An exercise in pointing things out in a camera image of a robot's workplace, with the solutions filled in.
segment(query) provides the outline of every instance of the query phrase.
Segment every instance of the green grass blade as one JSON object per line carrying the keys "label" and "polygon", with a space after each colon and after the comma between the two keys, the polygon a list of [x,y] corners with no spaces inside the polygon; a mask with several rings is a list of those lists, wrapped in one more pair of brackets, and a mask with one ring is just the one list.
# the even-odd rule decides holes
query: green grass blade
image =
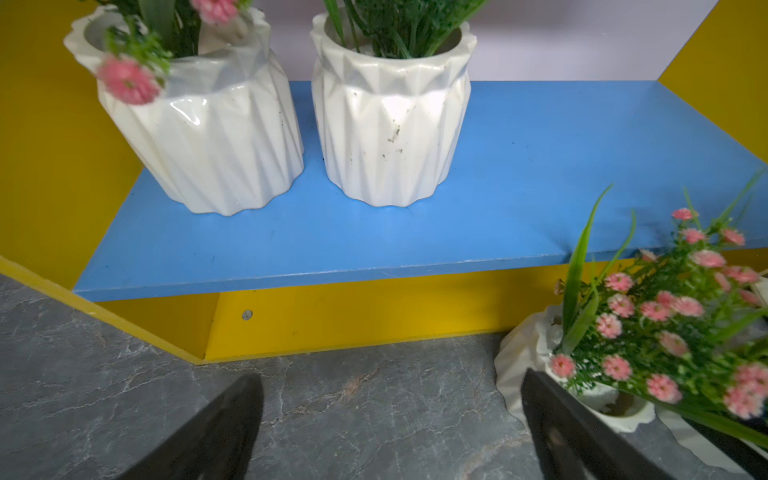
{"label": "green grass blade", "polygon": [[696,214],[696,211],[694,210],[694,204],[690,201],[690,195],[688,195],[688,189],[686,187],[683,187],[683,195],[685,195],[685,202],[688,204],[688,210],[693,214],[694,216],[694,223],[697,227],[699,227],[699,230],[702,230],[701,228],[701,222],[699,221],[699,216]]}
{"label": "green grass blade", "polygon": [[627,245],[629,245],[630,240],[632,240],[632,237],[634,237],[634,230],[637,227],[637,217],[634,215],[634,210],[632,210],[632,226],[629,228],[629,235],[627,235],[627,239],[624,241],[624,243],[621,244],[621,248],[616,252],[614,257],[611,259],[610,262],[608,262],[608,265],[605,266],[602,273],[600,274],[599,283],[603,281],[605,276],[607,275],[608,271],[611,269],[611,267],[614,265],[614,263],[619,260],[619,257],[621,257],[621,254],[624,253],[624,251],[627,249]]}
{"label": "green grass blade", "polygon": [[408,51],[408,47],[406,46],[406,43],[402,40],[402,37],[397,32],[397,30],[395,30],[395,27],[389,28],[389,34],[392,36],[392,40],[394,40],[395,43],[397,44],[398,50],[400,50],[400,54],[401,54],[400,58],[405,58],[405,59],[413,58],[411,56],[411,52]]}
{"label": "green grass blade", "polygon": [[696,423],[700,423],[701,425],[708,426],[711,429],[717,430],[718,432],[722,432],[726,435],[730,435],[738,439],[747,440],[748,442],[752,442],[755,445],[763,447],[764,449],[768,449],[768,435],[759,433],[750,427],[740,424],[736,420],[728,419],[727,417],[723,417],[712,412],[700,412],[695,408],[685,405],[671,405],[669,403],[655,399],[654,397],[632,392],[627,389],[619,388],[619,390],[634,396],[638,396],[647,402],[652,402],[656,406],[667,409],[670,412],[677,413],[681,417],[692,420]]}
{"label": "green grass blade", "polygon": [[747,342],[730,350],[734,355],[751,360],[768,356],[768,336]]}
{"label": "green grass blade", "polygon": [[408,46],[408,50],[411,52],[411,55],[417,55],[416,54],[416,34],[419,32],[419,23],[418,22],[411,22],[411,33],[410,33],[410,45]]}
{"label": "green grass blade", "polygon": [[464,15],[461,16],[461,18],[457,18],[455,20],[455,23],[451,25],[451,28],[445,29],[441,35],[435,37],[435,39],[432,41],[432,43],[427,48],[427,51],[425,53],[425,57],[431,57],[435,54],[435,52],[438,50],[438,48],[442,47],[442,44],[445,43],[445,41],[448,39],[448,36],[450,36],[453,31],[460,27],[462,23],[469,20],[471,17],[473,17],[477,12],[480,11],[480,8],[483,8],[485,6],[485,3],[488,0],[477,0],[474,2],[474,4],[470,5],[470,7],[467,9],[466,12],[464,12]]}
{"label": "green grass blade", "polygon": [[576,315],[576,306],[578,304],[578,294],[581,291],[581,274],[584,272],[584,262],[587,259],[587,249],[589,247],[589,236],[592,231],[592,222],[594,214],[598,211],[600,200],[603,200],[605,194],[613,187],[613,184],[603,190],[603,193],[594,203],[592,213],[587,221],[587,226],[581,231],[576,248],[571,255],[571,262],[568,264],[568,277],[565,281],[565,292],[563,295],[563,331],[567,332],[571,328],[574,316]]}
{"label": "green grass blade", "polygon": [[598,306],[600,305],[600,296],[596,290],[592,290],[592,298],[587,303],[586,307],[581,311],[578,318],[571,328],[568,329],[568,333],[565,334],[562,343],[562,352],[565,355],[571,355],[578,346],[584,334],[587,333],[589,327],[594,323],[594,318],[598,313]]}
{"label": "green grass blade", "polygon": [[746,195],[746,192],[750,191],[750,189],[754,186],[755,183],[760,179],[760,176],[765,173],[765,170],[761,170],[754,174],[752,178],[750,178],[750,181],[746,183],[746,186],[739,192],[738,195],[736,195],[736,199],[731,202],[730,205],[725,209],[723,213],[720,214],[718,218],[712,221],[712,224],[719,224],[722,223],[730,217],[730,213],[733,211],[734,208],[736,208],[736,205],[741,201],[741,198]]}
{"label": "green grass blade", "polygon": [[752,203],[752,199],[754,198],[753,195],[748,196],[746,199],[746,202],[744,202],[744,206],[741,207],[741,211],[736,216],[736,219],[733,221],[733,226],[738,227],[741,225],[741,220],[744,219],[744,215],[746,214],[746,210],[750,207],[750,204]]}
{"label": "green grass blade", "polygon": [[174,35],[176,0],[139,0],[139,11],[144,25],[162,38],[163,48],[177,50]]}
{"label": "green grass blade", "polygon": [[352,16],[351,22],[355,22],[354,25],[357,25],[362,34],[371,35],[368,25],[362,20],[362,18],[360,18],[360,14],[357,12],[357,8],[355,8],[355,4],[352,2],[352,0],[344,0],[344,8],[346,8],[347,14]]}
{"label": "green grass blade", "polygon": [[352,30],[352,43],[355,44],[355,51],[360,53],[360,42],[357,40],[357,29],[355,28],[355,21],[352,18],[350,10],[346,11],[346,16],[349,19],[349,28]]}
{"label": "green grass blade", "polygon": [[722,328],[717,333],[714,333],[708,337],[707,342],[712,342],[714,345],[719,345],[722,342],[725,342],[730,337],[736,335],[738,332],[742,331],[743,329],[747,328],[749,325],[751,325],[755,320],[759,319],[761,316],[768,315],[768,309],[762,308],[755,312],[749,313],[737,321],[731,323],[729,326],[726,326]]}
{"label": "green grass blade", "polygon": [[342,45],[346,47],[346,40],[344,39],[344,27],[341,22],[341,12],[339,11],[339,4],[336,0],[323,0],[326,3],[326,10],[328,10],[328,16],[333,22],[333,27],[336,29],[336,33],[339,34],[339,40]]}

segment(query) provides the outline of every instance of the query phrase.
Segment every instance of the flower bouquet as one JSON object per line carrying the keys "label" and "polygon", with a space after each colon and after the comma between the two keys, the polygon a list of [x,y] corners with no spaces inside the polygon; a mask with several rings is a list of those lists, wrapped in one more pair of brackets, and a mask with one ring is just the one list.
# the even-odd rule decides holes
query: flower bouquet
{"label": "flower bouquet", "polygon": [[578,395],[611,386],[768,448],[768,337],[735,340],[768,309],[747,289],[759,275],[728,265],[721,254],[745,245],[731,226],[745,192],[708,227],[689,199],[687,208],[672,213],[677,230],[668,251],[642,250],[639,259],[612,273],[631,233],[605,269],[585,283],[593,210],[571,259],[563,340],[550,361],[566,388]]}
{"label": "flower bouquet", "polygon": [[96,0],[65,45],[165,193],[194,213],[260,208],[303,170],[288,79],[250,0]]}

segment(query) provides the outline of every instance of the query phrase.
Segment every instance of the white ceramic pot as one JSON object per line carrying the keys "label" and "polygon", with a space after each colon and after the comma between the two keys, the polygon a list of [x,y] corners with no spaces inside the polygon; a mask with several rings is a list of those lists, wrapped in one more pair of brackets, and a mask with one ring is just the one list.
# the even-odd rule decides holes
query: white ceramic pot
{"label": "white ceramic pot", "polygon": [[[120,25],[97,9],[72,24],[65,45],[91,72],[104,30]],[[303,145],[286,77],[270,50],[270,26],[252,8],[227,25],[204,25],[200,55],[171,62],[154,102],[98,97],[165,193],[196,214],[261,208],[303,170]]]}
{"label": "white ceramic pot", "polygon": [[328,177],[375,207],[431,196],[448,175],[469,101],[477,45],[469,24],[449,51],[428,58],[375,58],[337,39],[328,15],[317,15],[312,96]]}
{"label": "white ceramic pot", "polygon": [[[705,439],[703,435],[696,431],[696,429],[688,425],[688,423],[683,420],[683,417],[679,416],[677,413],[660,409],[659,420],[669,428],[678,443],[686,449],[689,449],[705,465],[724,468],[731,473],[746,474],[743,468],[731,460],[728,455],[723,453],[722,450],[713,445],[709,440]],[[752,449],[757,452],[758,455],[768,459],[768,452],[765,450],[762,450],[752,442],[746,440],[742,440],[741,442],[744,444],[744,448]]]}
{"label": "white ceramic pot", "polygon": [[[546,372],[551,378],[560,381],[552,373],[549,359],[552,350],[563,336],[562,325],[554,323],[555,317],[561,314],[561,306],[549,306],[544,312],[535,313],[523,320],[504,337],[494,360],[496,387],[504,396],[507,410],[526,427],[528,422],[523,413],[520,394],[525,372],[531,368]],[[631,433],[640,424],[653,422],[656,418],[654,404],[638,397],[633,397],[633,403],[622,415],[600,413],[599,410],[612,403],[618,394],[619,392],[610,386],[598,386],[577,398],[614,432]]]}

